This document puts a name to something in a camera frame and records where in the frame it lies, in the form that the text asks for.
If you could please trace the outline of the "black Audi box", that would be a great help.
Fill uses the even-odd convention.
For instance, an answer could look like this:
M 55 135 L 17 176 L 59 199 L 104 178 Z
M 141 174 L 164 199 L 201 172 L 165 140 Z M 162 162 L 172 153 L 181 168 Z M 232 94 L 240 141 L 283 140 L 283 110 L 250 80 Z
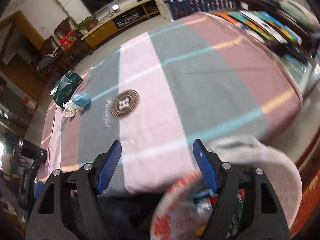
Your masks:
M 20 154 L 29 159 L 38 160 L 45 163 L 47 160 L 47 151 L 26 139 L 20 140 Z

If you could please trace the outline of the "colourful picture book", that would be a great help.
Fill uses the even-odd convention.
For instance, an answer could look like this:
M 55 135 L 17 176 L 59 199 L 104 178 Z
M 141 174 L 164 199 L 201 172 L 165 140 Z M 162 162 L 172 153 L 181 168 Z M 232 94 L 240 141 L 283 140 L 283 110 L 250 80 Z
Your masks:
M 297 33 L 265 11 L 240 10 L 219 12 L 215 15 L 236 25 L 261 43 L 302 44 L 302 38 Z

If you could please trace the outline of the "green tissue box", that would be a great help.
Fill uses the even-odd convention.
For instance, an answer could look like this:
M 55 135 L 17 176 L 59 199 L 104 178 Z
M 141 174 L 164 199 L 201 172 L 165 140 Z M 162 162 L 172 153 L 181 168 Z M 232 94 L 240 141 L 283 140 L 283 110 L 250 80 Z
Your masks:
M 68 71 L 63 77 L 57 81 L 54 89 L 51 91 L 53 101 L 62 109 L 65 109 L 65 103 L 67 103 L 78 86 L 83 82 L 83 78 L 73 72 Z

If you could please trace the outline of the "crumpled white tissue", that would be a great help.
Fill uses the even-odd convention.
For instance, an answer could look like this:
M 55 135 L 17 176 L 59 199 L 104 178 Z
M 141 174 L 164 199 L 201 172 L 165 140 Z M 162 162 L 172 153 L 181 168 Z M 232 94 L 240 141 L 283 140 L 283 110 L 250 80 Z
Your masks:
M 75 105 L 72 102 L 72 100 L 67 101 L 66 103 L 63 103 L 63 116 L 66 118 L 72 118 L 73 116 L 76 115 L 76 109 Z

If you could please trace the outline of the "striped pink grey tablecloth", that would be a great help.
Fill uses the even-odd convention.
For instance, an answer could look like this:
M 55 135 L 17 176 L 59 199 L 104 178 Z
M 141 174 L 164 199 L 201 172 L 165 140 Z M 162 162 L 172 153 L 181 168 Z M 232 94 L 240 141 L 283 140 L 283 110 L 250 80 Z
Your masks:
M 81 77 L 90 104 L 68 118 L 46 114 L 37 175 L 76 171 L 122 145 L 107 194 L 158 192 L 193 172 L 194 140 L 233 135 L 259 140 L 283 129 L 302 95 L 263 44 L 204 12 L 143 33 L 109 52 Z

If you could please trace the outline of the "wooden TV cabinet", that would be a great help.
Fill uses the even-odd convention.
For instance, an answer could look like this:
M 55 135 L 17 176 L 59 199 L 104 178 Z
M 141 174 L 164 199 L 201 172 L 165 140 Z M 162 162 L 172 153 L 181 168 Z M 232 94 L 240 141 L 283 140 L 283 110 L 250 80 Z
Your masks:
M 119 31 L 158 14 L 159 9 L 155 0 L 142 0 L 135 2 L 121 9 L 120 12 L 114 13 L 106 20 L 98 23 L 81 39 L 91 48 L 94 48 Z

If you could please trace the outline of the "white lined trash bin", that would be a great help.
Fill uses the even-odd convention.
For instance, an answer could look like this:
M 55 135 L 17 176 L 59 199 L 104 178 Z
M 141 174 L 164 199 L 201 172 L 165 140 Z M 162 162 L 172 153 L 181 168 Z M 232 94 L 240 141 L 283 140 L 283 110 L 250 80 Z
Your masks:
M 283 152 L 254 137 L 212 142 L 221 160 L 219 191 L 198 167 L 176 181 L 153 214 L 151 239 L 289 239 L 302 199 L 302 180 Z

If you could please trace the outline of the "potted green plant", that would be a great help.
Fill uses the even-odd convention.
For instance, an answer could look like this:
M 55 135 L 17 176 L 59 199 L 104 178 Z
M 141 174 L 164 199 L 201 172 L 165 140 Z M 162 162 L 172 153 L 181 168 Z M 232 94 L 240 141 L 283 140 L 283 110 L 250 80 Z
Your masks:
M 79 24 L 76 26 L 77 31 L 81 30 L 92 30 L 98 23 L 98 19 L 95 15 L 90 15 L 83 19 Z

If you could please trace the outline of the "red gift box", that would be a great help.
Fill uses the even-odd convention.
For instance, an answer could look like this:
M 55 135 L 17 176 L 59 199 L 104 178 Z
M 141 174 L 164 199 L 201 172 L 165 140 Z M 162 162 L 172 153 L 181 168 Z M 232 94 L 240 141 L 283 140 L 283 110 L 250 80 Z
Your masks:
M 76 44 L 77 40 L 78 40 L 77 33 L 73 29 L 66 36 L 60 38 L 59 42 L 61 47 L 65 51 L 68 51 Z

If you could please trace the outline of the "blue face mask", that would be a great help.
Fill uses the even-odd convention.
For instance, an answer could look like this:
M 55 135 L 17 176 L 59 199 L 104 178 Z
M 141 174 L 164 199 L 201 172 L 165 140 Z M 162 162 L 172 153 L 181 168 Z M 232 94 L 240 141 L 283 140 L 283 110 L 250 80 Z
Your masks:
M 87 93 L 74 94 L 71 99 L 74 108 L 78 111 L 83 111 L 87 105 L 91 103 L 91 98 Z

